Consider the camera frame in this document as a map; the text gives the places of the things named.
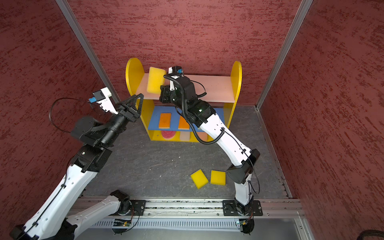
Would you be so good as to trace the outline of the pale yellow sponge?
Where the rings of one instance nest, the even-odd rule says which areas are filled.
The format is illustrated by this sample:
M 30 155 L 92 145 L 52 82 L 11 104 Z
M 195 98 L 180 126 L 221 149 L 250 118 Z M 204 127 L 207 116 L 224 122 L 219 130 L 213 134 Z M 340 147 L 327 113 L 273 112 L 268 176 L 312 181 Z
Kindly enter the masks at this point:
M 147 83 L 147 92 L 150 94 L 161 94 L 161 86 L 165 84 L 164 75 L 167 71 L 159 68 L 150 67 Z

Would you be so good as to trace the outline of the white sponge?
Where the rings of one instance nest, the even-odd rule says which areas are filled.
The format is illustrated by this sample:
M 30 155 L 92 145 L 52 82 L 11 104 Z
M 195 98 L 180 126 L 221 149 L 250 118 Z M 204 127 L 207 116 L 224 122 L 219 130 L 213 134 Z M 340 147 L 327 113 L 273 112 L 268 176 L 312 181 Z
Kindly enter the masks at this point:
M 180 132 L 180 141 L 189 142 L 190 139 L 191 139 L 191 133 L 190 132 Z

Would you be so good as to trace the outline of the round pink smiley sponge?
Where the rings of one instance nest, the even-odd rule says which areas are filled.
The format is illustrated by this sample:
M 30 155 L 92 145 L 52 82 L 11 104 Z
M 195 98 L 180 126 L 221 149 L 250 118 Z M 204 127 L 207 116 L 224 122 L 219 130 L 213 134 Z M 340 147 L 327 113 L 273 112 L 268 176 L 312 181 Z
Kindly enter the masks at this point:
M 176 131 L 161 131 L 161 135 L 165 140 L 171 140 L 176 135 Z

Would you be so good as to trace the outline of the peach orange sponge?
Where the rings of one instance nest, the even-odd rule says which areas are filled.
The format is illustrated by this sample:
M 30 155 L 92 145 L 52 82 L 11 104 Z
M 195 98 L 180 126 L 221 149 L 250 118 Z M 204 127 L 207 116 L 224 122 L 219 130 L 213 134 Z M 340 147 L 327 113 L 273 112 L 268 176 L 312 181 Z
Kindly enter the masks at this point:
M 207 142 L 208 141 L 208 134 L 205 132 L 197 132 L 198 137 L 201 141 Z

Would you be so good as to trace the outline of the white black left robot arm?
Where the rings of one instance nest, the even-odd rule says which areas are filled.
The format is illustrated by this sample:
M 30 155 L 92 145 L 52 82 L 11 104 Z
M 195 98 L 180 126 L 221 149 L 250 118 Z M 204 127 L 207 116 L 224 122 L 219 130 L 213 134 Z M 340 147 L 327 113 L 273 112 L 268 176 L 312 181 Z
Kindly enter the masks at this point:
M 91 116 L 78 120 L 71 136 L 81 141 L 83 146 L 69 161 L 64 177 L 42 207 L 24 225 L 13 228 L 10 233 L 12 239 L 74 240 L 109 215 L 134 216 L 135 209 L 129 195 L 119 190 L 78 214 L 68 215 L 90 181 L 105 166 L 117 137 L 126 130 L 129 122 L 134 123 L 140 118 L 144 95 L 133 95 L 118 103 L 118 109 L 106 94 L 97 92 L 94 99 L 113 115 L 105 124 Z

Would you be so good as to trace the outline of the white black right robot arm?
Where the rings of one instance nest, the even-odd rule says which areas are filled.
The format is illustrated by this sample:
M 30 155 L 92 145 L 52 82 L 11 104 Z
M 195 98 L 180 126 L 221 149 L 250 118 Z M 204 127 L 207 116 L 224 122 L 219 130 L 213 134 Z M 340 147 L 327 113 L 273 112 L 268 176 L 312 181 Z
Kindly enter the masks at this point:
M 198 142 L 204 145 L 218 144 L 231 161 L 227 175 L 235 183 L 235 204 L 240 216 L 250 216 L 253 207 L 251 178 L 254 165 L 260 156 L 256 149 L 245 146 L 222 122 L 211 105 L 196 94 L 193 81 L 180 73 L 165 74 L 170 81 L 161 86 L 160 100 L 172 103 L 180 109 Z

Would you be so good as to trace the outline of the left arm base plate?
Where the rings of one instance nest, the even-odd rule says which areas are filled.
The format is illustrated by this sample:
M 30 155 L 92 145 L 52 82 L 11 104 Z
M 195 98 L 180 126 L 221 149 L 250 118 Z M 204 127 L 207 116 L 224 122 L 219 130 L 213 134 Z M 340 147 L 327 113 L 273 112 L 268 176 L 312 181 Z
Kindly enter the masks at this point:
M 119 216 L 142 216 L 146 203 L 146 200 L 123 200 L 117 214 Z

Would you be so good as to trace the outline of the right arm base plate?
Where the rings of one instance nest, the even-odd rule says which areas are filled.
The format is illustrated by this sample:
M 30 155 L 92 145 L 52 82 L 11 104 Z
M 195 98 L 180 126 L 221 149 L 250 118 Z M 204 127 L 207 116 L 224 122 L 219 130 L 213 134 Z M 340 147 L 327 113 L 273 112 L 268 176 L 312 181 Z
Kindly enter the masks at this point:
M 242 205 L 236 200 L 224 200 L 224 216 L 263 216 L 263 210 L 260 201 L 250 201 L 247 205 Z

